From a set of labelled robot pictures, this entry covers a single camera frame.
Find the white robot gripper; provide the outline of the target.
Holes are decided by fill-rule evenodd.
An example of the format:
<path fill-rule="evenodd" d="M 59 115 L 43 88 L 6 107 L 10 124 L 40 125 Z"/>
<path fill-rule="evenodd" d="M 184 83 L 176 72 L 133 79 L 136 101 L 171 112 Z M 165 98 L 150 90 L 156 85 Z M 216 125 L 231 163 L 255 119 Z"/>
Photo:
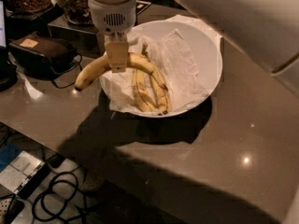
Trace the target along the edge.
<path fill-rule="evenodd" d="M 93 25 L 105 36 L 105 49 L 113 73 L 127 67 L 129 44 L 124 33 L 135 25 L 135 0 L 88 0 Z"/>

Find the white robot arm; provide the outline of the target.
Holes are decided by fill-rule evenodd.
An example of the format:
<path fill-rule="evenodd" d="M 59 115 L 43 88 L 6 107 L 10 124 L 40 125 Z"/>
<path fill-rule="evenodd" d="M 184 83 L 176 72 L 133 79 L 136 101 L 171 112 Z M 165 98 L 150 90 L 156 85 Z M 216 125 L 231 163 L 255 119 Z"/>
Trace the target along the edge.
<path fill-rule="evenodd" d="M 293 94 L 299 94 L 299 0 L 175 0 L 221 33 Z M 109 66 L 123 72 L 135 0 L 88 0 L 105 36 Z"/>

